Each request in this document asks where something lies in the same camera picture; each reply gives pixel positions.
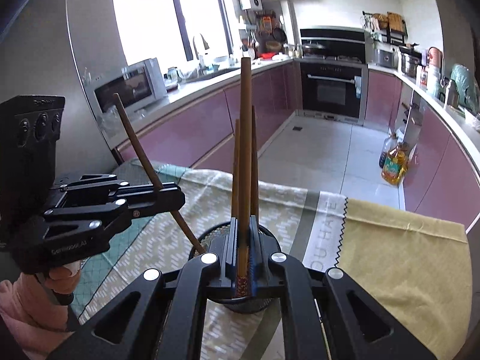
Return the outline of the left hand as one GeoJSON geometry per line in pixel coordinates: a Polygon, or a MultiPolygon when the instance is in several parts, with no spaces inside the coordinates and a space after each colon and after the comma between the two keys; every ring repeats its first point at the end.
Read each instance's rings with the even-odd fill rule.
{"type": "Polygon", "coordinates": [[[80,262],[51,269],[45,278],[45,286],[58,294],[70,294],[77,287],[81,276],[80,262]]]}

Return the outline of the pink sleeve forearm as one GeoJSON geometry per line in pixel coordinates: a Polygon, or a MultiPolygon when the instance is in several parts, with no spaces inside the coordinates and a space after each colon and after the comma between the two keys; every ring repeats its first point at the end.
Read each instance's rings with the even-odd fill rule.
{"type": "Polygon", "coordinates": [[[1,282],[1,358],[46,359],[71,333],[68,308],[53,303],[34,275],[1,282]]]}

